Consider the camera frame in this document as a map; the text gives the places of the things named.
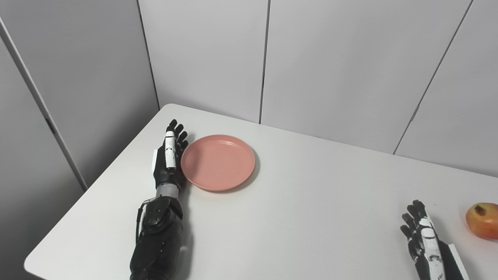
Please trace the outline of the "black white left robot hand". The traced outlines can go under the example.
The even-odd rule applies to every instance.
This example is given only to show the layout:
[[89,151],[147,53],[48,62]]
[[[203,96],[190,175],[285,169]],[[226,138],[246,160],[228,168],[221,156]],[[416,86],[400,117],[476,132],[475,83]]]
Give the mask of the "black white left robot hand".
[[167,126],[163,144],[157,149],[154,161],[153,177],[155,188],[160,186],[174,186],[182,190],[186,178],[181,167],[181,158],[188,147],[188,133],[183,124],[173,119]]

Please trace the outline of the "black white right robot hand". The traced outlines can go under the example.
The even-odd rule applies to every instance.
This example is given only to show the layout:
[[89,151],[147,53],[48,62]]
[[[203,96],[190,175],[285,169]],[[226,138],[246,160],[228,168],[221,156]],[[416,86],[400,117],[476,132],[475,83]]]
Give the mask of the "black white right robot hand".
[[462,259],[452,243],[439,239],[425,205],[418,199],[406,207],[400,226],[421,280],[468,280]]

